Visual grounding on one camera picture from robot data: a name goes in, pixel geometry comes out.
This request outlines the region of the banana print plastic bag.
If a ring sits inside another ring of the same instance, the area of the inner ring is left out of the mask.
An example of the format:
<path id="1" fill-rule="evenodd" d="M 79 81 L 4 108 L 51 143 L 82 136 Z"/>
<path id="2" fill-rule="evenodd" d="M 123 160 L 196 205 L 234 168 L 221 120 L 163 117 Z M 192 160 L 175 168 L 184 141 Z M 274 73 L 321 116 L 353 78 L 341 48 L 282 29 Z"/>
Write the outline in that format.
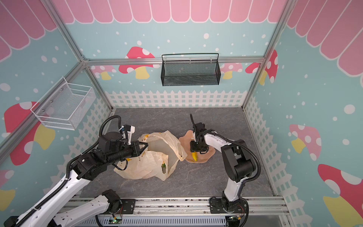
<path id="1" fill-rule="evenodd" d="M 175 171 L 178 162 L 184 161 L 187 156 L 180 141 L 169 131 L 143 134 L 138 141 L 147 142 L 148 147 L 140 156 L 120 161 L 113 169 L 125 179 L 157 177 L 164 181 Z M 162 172 L 163 162 L 166 164 L 166 174 Z"/>

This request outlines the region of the large yellow banana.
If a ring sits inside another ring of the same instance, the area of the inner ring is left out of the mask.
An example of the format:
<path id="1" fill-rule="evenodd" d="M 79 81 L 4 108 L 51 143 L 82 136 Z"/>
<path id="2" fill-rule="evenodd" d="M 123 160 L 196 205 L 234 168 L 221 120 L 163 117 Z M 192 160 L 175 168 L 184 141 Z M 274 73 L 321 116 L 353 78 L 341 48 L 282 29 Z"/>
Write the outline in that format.
<path id="1" fill-rule="evenodd" d="M 198 153 L 197 152 L 192 152 L 192 158 L 195 162 L 198 161 Z"/>

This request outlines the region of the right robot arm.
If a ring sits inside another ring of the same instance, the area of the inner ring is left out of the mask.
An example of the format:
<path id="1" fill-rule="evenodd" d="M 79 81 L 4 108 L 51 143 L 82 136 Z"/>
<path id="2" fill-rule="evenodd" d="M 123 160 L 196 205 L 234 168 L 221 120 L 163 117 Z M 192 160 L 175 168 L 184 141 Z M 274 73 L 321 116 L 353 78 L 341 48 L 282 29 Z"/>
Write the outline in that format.
<path id="1" fill-rule="evenodd" d="M 228 176 L 227 186 L 221 198 L 210 199 L 211 212 L 224 211 L 246 215 L 248 202 L 241 196 L 247 182 L 256 180 L 261 174 L 261 163 L 257 156 L 247 148 L 245 141 L 228 139 L 214 130 L 207 130 L 203 123 L 195 123 L 190 115 L 193 126 L 193 139 L 190 150 L 194 161 L 198 154 L 207 154 L 210 147 L 222 154 L 224 168 Z"/>

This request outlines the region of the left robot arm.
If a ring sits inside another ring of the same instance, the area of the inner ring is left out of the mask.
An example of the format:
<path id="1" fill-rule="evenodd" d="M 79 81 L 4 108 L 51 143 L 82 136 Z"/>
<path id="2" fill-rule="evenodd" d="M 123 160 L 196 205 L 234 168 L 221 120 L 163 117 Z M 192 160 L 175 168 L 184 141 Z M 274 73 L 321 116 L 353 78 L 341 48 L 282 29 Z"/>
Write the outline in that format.
<path id="1" fill-rule="evenodd" d="M 148 143 L 131 141 L 135 128 L 122 125 L 118 115 L 107 118 L 100 126 L 97 141 L 66 165 L 65 176 L 38 203 L 20 216 L 11 216 L 6 227 L 74 227 L 91 216 L 124 210 L 114 190 L 107 190 L 94 200 L 60 213 L 63 206 L 83 187 L 105 172 L 108 166 L 128 162 L 140 156 Z"/>

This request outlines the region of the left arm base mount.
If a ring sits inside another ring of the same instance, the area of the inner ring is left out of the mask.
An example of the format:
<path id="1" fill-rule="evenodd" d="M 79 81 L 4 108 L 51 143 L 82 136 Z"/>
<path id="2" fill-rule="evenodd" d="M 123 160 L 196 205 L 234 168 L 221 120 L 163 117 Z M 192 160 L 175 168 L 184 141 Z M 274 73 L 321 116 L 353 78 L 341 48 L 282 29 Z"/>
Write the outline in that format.
<path id="1" fill-rule="evenodd" d="M 133 214 L 135 209 L 135 199 L 119 199 L 112 203 L 111 214 Z"/>

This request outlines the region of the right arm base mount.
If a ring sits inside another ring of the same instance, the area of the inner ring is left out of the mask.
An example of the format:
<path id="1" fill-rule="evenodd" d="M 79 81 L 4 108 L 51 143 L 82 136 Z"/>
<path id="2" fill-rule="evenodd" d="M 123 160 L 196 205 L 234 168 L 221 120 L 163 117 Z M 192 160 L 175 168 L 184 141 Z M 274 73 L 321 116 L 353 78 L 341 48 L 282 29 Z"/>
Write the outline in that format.
<path id="1" fill-rule="evenodd" d="M 211 197 L 209 199 L 210 213 L 212 214 L 248 214 L 248 202 L 240 197 L 235 201 L 229 201 L 225 197 Z"/>

